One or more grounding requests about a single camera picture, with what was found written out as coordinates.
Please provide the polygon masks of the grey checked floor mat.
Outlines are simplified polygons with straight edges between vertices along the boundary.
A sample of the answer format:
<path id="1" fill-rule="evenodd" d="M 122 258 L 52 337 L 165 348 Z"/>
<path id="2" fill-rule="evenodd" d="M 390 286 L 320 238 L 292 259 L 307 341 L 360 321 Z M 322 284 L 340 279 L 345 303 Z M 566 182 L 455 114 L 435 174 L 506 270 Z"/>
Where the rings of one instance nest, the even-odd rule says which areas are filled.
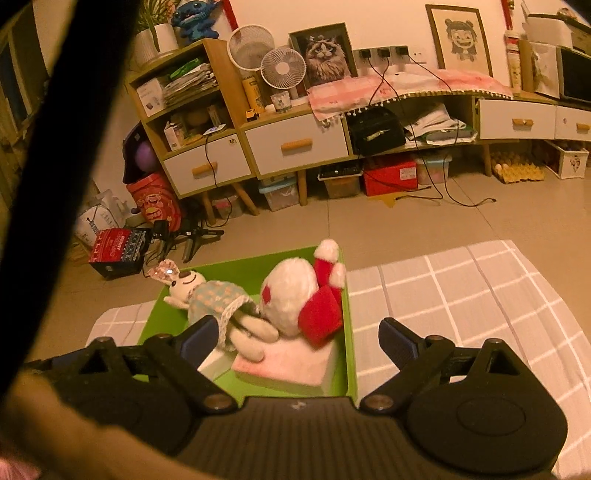
<path id="1" fill-rule="evenodd" d="M 590 343 L 564 300 L 509 240 L 487 241 L 349 272 L 346 291 L 359 400 L 397 369 L 378 326 L 394 317 L 462 347 L 504 340 L 564 411 L 562 479 L 590 470 Z"/>

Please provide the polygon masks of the white fan small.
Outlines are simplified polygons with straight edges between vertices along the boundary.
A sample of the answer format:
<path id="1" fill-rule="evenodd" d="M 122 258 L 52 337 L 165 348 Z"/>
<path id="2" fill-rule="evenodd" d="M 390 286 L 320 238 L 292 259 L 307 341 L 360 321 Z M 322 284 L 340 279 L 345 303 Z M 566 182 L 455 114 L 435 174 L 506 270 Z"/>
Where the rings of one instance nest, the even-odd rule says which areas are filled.
<path id="1" fill-rule="evenodd" d="M 307 64 L 297 50 L 277 47 L 263 56 L 260 75 L 271 88 L 290 90 L 304 81 L 307 75 Z"/>

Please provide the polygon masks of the wooden shelf cabinet with drawers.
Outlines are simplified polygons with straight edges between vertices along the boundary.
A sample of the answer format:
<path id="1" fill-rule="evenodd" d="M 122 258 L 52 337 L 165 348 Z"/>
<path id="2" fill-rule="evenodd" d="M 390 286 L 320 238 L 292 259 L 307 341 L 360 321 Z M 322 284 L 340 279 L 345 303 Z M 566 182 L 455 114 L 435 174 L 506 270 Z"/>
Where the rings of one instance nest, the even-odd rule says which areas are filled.
<path id="1" fill-rule="evenodd" d="M 166 106 L 163 88 L 202 63 L 211 65 L 217 86 Z M 226 187 L 259 214 L 243 185 L 256 177 L 243 130 L 249 103 L 224 41 L 199 40 L 170 52 L 129 72 L 125 87 L 178 198 L 197 198 L 214 221 L 212 191 Z"/>

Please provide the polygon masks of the red patterned box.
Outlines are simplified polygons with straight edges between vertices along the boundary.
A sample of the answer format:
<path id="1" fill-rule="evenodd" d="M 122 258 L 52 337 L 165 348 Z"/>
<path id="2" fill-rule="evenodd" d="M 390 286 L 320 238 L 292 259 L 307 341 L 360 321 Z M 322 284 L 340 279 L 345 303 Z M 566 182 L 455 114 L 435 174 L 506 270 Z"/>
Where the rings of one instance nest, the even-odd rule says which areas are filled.
<path id="1" fill-rule="evenodd" d="M 152 231 L 145 228 L 99 231 L 88 263 L 106 280 L 138 274 L 151 239 Z"/>

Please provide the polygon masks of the framed cartoon girl picture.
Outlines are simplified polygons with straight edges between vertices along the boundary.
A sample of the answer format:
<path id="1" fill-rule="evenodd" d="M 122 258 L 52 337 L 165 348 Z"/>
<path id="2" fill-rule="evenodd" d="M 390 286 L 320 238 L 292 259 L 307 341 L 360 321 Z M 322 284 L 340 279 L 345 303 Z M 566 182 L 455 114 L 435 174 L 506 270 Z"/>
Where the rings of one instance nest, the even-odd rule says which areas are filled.
<path id="1" fill-rule="evenodd" d="M 440 69 L 493 76 L 488 41 L 477 8 L 425 5 Z"/>

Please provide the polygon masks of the blue stitch plush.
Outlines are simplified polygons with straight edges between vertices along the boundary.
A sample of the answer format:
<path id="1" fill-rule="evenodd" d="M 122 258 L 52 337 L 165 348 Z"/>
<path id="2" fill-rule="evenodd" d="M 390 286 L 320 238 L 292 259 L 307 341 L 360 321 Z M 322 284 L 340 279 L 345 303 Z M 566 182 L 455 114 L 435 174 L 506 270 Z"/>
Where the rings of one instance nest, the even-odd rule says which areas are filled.
<path id="1" fill-rule="evenodd" d="M 179 4 L 171 17 L 171 25 L 180 29 L 180 36 L 193 43 L 202 39 L 218 39 L 213 29 L 212 14 L 219 7 L 216 1 L 186 1 Z"/>

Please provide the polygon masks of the white plastic bag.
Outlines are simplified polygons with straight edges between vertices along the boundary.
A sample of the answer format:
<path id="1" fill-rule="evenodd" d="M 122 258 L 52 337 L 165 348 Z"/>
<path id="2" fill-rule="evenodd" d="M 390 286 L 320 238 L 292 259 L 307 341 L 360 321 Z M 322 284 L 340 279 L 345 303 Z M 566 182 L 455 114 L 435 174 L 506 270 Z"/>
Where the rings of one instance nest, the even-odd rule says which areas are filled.
<path id="1" fill-rule="evenodd" d="M 125 212 L 125 205 L 111 190 L 105 190 L 82 207 L 74 224 L 74 236 L 92 248 L 100 231 L 124 227 Z"/>

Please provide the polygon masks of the stack of papers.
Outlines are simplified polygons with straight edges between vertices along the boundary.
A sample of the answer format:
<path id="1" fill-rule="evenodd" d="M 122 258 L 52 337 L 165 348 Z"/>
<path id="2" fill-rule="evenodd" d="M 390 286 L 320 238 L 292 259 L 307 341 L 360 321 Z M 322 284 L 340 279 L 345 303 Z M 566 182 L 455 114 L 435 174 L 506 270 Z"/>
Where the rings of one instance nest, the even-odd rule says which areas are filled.
<path id="1" fill-rule="evenodd" d="M 171 106 L 187 97 L 211 90 L 217 86 L 217 80 L 208 63 L 197 65 L 184 75 L 169 82 L 162 90 L 166 106 Z"/>

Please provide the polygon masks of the bunny plush blue dress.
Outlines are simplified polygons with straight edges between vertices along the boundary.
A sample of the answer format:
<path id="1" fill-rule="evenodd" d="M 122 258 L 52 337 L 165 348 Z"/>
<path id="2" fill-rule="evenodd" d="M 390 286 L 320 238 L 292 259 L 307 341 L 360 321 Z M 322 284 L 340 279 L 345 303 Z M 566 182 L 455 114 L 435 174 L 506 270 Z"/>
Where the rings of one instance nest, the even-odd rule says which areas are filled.
<path id="1" fill-rule="evenodd" d="M 179 269 L 169 259 L 160 261 L 147 276 L 168 287 L 164 302 L 186 311 L 188 324 L 205 316 L 215 319 L 218 348 L 259 363 L 266 357 L 264 346 L 280 338 L 280 332 L 263 319 L 252 297 L 235 283 L 207 280 L 195 270 Z"/>

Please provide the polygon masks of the black tripod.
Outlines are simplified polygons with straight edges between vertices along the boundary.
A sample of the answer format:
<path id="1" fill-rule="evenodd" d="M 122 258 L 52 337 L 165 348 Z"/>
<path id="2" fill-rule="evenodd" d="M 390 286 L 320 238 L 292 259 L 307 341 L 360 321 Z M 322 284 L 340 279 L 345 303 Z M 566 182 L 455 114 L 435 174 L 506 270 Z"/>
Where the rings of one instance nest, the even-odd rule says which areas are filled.
<path id="1" fill-rule="evenodd" d="M 156 220 L 152 228 L 152 241 L 155 246 L 152 257 L 161 262 L 173 249 L 182 245 L 182 262 L 187 264 L 202 245 L 218 241 L 223 235 L 224 231 L 221 229 L 205 228 L 188 218 L 183 218 L 175 231 L 170 229 L 166 220 Z"/>

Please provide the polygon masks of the pink white sponge block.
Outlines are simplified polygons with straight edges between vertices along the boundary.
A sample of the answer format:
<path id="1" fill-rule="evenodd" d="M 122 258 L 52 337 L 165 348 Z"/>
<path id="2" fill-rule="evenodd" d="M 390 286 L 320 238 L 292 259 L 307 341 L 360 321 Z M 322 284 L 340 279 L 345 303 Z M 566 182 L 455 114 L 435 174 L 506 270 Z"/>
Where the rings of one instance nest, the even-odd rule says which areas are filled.
<path id="1" fill-rule="evenodd" d="M 293 395 L 323 396 L 331 391 L 338 356 L 335 340 L 316 348 L 304 337 L 281 338 L 264 345 L 260 362 L 238 354 L 231 370 L 240 380 L 259 387 Z"/>

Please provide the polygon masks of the white red plush toy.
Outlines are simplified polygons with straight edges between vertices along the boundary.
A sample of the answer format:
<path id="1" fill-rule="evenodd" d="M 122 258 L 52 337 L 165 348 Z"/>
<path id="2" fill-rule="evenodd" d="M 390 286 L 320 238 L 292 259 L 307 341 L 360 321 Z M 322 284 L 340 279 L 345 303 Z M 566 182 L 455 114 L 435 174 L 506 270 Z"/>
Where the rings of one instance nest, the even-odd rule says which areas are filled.
<path id="1" fill-rule="evenodd" d="M 276 264 L 260 288 L 263 318 L 284 336 L 304 336 L 315 347 L 327 343 L 344 324 L 346 266 L 340 255 L 339 244 L 325 239 L 314 260 L 293 257 Z"/>

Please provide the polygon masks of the white decorated storage box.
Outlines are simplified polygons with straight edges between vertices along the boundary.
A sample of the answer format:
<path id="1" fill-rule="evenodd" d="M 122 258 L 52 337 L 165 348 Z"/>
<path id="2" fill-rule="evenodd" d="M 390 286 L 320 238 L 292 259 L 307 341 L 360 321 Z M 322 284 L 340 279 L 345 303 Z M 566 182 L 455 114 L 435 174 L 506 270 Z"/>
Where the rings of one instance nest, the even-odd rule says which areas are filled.
<path id="1" fill-rule="evenodd" d="M 561 180 L 583 179 L 590 152 L 581 142 L 546 141 L 544 163 Z"/>

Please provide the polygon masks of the egg carton tray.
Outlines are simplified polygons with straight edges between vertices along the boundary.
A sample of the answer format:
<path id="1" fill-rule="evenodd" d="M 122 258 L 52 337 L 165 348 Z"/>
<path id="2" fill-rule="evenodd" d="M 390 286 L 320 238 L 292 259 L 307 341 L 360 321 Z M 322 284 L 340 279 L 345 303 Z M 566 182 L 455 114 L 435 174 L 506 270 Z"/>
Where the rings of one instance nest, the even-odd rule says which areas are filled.
<path id="1" fill-rule="evenodd" d="M 491 161 L 493 175 L 504 184 L 545 179 L 543 169 L 525 154 L 496 151 L 491 154 Z"/>

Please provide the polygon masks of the purple ball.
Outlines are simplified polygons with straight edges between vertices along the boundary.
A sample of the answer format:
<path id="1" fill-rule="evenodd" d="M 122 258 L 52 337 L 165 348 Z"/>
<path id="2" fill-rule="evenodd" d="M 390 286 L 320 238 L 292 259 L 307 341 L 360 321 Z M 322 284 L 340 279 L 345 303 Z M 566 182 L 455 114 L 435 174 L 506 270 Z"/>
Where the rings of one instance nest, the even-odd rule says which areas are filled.
<path id="1" fill-rule="evenodd" d="M 160 168 L 159 160 L 148 141 L 138 144 L 134 154 L 135 165 L 145 174 L 152 174 Z"/>

